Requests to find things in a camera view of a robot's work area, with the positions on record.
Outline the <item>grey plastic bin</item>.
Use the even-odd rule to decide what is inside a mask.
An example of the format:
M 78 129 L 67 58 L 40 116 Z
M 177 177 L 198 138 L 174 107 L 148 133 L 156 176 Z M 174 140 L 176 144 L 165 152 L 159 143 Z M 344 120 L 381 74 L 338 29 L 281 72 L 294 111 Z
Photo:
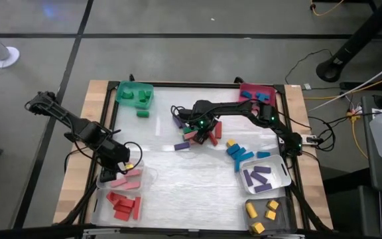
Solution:
M 279 203 L 278 209 L 276 209 L 276 219 L 269 220 L 265 218 L 265 213 L 267 210 L 267 203 L 270 200 L 276 200 Z M 245 204 L 247 202 L 252 202 L 255 210 L 257 211 L 258 216 L 256 218 L 250 218 Z M 252 236 L 271 236 L 275 234 L 285 234 L 293 232 L 295 226 L 293 224 L 293 219 L 290 217 L 290 199 L 288 197 L 277 197 L 271 199 L 247 199 L 244 203 L 245 211 L 245 221 L 249 229 L 249 233 Z M 251 225 L 255 222 L 261 222 L 265 227 L 265 231 L 261 234 L 255 234 L 251 230 Z

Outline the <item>clear plastic bin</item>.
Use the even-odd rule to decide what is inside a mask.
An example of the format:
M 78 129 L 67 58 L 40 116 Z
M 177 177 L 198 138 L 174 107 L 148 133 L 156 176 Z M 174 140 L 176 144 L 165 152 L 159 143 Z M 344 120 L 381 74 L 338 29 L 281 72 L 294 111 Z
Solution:
M 140 192 L 127 192 L 127 191 L 114 191 L 107 189 L 98 189 L 96 193 L 96 204 L 94 207 L 94 211 L 91 216 L 91 223 L 98 226 L 122 226 L 122 227 L 134 227 L 138 226 L 141 220 L 141 211 L 138 220 L 133 219 L 133 208 L 130 214 L 130 218 L 128 221 L 122 221 L 114 218 L 114 214 L 116 210 L 114 210 L 114 205 L 112 205 L 106 198 L 106 194 L 108 192 L 114 192 L 119 195 L 123 195 L 128 199 L 135 200 L 135 197 L 141 197 L 141 211 L 143 204 L 143 196 Z
M 125 190 L 123 188 L 123 185 L 118 186 L 118 187 L 112 187 L 111 186 L 112 181 L 100 182 L 99 181 L 99 175 L 98 175 L 97 183 L 96 183 L 97 188 L 107 189 L 107 190 L 115 190 L 115 191 L 127 191 L 127 192 L 137 192 L 137 191 L 141 191 L 142 189 L 144 189 L 144 187 L 147 186 L 152 179 L 151 166 L 153 163 L 153 157 L 146 155 L 141 159 L 140 162 L 138 162 L 137 157 L 133 157 L 133 158 L 131 158 L 130 163 L 134 164 L 133 169 L 141 169 L 142 170 L 141 175 L 134 176 L 134 177 L 126 177 L 125 174 L 122 174 L 122 173 L 113 173 L 113 181 L 116 179 L 122 179 L 122 178 L 126 178 L 127 182 L 140 181 L 141 186 L 138 189 Z

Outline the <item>white plastic bin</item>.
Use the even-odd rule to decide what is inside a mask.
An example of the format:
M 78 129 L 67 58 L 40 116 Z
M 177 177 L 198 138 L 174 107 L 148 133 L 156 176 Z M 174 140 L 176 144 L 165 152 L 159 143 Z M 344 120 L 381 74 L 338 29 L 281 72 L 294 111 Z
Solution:
M 244 161 L 240 165 L 239 175 L 241 177 L 241 182 L 242 182 L 244 190 L 251 195 L 268 192 L 268 191 L 264 191 L 261 193 L 255 193 L 254 187 L 263 185 L 263 184 L 257 181 L 256 179 L 254 179 L 253 177 L 251 177 L 251 180 L 253 181 L 253 186 L 251 187 L 247 186 L 247 183 L 245 181 L 245 177 L 243 174 L 243 170 L 247 169 L 249 171 L 249 174 L 251 174 L 254 171 L 253 170 L 254 166 L 262 166 L 262 167 L 271 168 L 271 173 L 258 173 L 268 179 L 267 183 L 270 183 L 272 186 L 272 189 L 269 191 L 287 187 L 291 184 L 292 180 L 288 173 L 287 166 L 285 165 L 285 162 L 283 161 L 283 158 L 280 155 L 272 155 L 262 159 L 253 159 L 250 161 Z

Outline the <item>red plastic tray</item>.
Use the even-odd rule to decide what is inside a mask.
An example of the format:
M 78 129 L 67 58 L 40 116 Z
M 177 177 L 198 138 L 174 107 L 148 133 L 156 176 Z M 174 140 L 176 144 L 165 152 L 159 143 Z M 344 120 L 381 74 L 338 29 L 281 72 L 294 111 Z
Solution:
M 271 105 L 272 107 L 276 106 L 276 90 L 270 86 L 262 86 L 257 84 L 248 84 L 242 83 L 239 87 L 239 102 L 250 100 L 241 96 L 241 91 L 248 91 L 252 94 L 252 100 L 258 100 L 256 97 L 256 93 L 260 92 L 262 94 L 266 94 L 270 96 L 270 100 L 268 102 L 263 102 L 265 104 Z

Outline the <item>grey control box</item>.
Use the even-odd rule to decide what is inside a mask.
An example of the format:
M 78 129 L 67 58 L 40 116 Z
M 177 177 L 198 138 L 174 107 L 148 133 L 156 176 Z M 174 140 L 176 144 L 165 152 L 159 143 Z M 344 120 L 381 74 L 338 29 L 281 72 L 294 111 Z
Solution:
M 301 135 L 303 145 L 320 145 L 324 140 L 317 135 Z

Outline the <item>black table frame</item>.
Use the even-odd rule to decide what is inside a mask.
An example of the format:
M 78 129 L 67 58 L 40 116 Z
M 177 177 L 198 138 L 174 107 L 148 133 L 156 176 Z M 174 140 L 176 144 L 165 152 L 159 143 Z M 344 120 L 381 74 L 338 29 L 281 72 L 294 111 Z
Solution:
M 179 90 L 195 88 L 198 91 L 203 89 L 238 89 L 239 84 L 216 84 L 199 82 L 151 82 L 155 87 L 173 87 Z M 112 122 L 114 113 L 115 92 L 114 88 L 119 85 L 118 81 L 90 80 L 85 100 L 82 106 L 81 116 L 89 120 L 102 121 L 109 125 Z M 276 85 L 279 89 L 277 100 L 279 108 L 286 110 L 287 114 L 294 120 L 308 123 L 308 114 L 304 102 L 304 96 L 300 86 L 297 85 Z M 296 159 L 288 159 L 292 164 L 292 179 L 298 184 L 299 190 L 306 197 L 312 210 L 318 215 L 320 221 L 329 229 L 333 229 L 330 209 L 324 192 L 324 184 L 320 172 L 320 164 L 315 159 L 316 150 L 305 146 L 306 153 Z

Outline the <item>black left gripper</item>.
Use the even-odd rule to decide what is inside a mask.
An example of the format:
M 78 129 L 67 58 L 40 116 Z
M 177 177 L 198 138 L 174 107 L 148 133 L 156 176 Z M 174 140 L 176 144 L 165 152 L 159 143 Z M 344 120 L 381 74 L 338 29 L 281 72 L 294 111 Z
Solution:
M 117 141 L 104 141 L 100 147 L 101 165 L 106 168 L 116 168 L 119 163 L 128 163 L 130 159 L 130 150 Z M 113 171 L 111 169 L 101 169 L 99 181 L 106 182 L 113 180 Z

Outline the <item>black equipment cart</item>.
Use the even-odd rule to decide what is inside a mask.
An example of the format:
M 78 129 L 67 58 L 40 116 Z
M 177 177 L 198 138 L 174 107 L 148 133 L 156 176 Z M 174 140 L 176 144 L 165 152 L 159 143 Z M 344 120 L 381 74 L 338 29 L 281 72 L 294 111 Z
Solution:
M 368 188 L 369 201 L 373 203 L 372 216 L 367 217 L 367 222 L 363 225 L 365 232 L 378 233 L 382 236 L 380 193 L 382 193 L 382 157 L 378 154 L 374 138 L 370 130 L 369 123 L 375 114 L 382 112 L 381 108 L 375 105 L 374 97 L 363 97 L 363 128 L 365 130 L 366 148 L 369 161 L 369 178 L 371 186 Z

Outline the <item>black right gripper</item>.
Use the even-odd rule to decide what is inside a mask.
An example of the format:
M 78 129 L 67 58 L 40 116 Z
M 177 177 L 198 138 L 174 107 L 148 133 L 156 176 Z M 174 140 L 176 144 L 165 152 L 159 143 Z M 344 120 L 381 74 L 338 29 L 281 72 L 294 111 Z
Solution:
M 194 125 L 198 128 L 196 135 L 196 142 L 198 144 L 203 144 L 210 138 L 209 131 L 213 131 L 217 126 L 218 121 L 196 121 Z

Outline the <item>black stand pole with base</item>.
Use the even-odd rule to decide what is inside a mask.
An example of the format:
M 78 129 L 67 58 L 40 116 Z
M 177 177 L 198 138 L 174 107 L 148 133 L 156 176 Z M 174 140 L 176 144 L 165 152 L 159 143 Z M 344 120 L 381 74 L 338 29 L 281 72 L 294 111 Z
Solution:
M 346 64 L 382 31 L 382 4 L 329 59 L 316 67 L 317 76 L 326 82 L 337 82 Z

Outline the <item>green plastic tray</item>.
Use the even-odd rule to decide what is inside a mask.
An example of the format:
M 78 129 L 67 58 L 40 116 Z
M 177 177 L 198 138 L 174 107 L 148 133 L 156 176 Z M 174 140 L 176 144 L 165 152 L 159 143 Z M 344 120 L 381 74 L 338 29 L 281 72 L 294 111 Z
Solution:
M 152 96 L 146 100 L 145 103 L 139 101 L 139 90 L 152 91 Z M 134 98 L 131 100 L 126 100 L 121 98 L 122 91 L 130 91 L 134 93 Z M 152 104 L 154 98 L 154 87 L 151 84 L 145 84 L 140 82 L 127 82 L 122 81 L 119 84 L 116 94 L 116 101 L 124 106 L 130 106 L 142 110 L 147 110 Z

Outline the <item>black frame bar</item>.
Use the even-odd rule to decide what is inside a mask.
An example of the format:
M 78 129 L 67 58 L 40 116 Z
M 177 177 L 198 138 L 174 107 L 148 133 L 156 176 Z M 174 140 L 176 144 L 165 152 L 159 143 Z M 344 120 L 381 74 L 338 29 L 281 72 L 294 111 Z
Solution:
M 209 237 L 209 236 L 248 236 L 247 231 L 240 230 L 200 230 L 200 229 L 171 229 L 171 228 L 130 228 L 130 227 L 107 227 L 93 224 L 57 224 L 36 228 L 14 228 L 0 230 L 0 238 L 71 238 L 83 236 L 86 233 L 101 234 L 103 232 L 118 234 L 155 234 L 165 236 L 185 237 Z M 315 230 L 298 229 L 296 235 L 304 235 L 309 239 L 382 239 L 382 236 L 363 236 L 343 232 L 324 232 Z

